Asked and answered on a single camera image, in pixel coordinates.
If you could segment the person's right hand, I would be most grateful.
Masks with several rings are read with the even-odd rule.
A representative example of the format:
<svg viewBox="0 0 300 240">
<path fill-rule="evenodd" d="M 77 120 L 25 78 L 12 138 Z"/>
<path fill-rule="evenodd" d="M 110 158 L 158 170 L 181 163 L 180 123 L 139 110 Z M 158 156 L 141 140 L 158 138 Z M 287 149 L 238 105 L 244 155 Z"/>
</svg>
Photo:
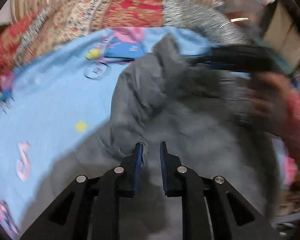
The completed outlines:
<svg viewBox="0 0 300 240">
<path fill-rule="evenodd" d="M 251 113 L 265 130 L 284 138 L 290 110 L 288 101 L 293 88 L 287 76 L 275 72 L 258 72 L 250 80 Z"/>
</svg>

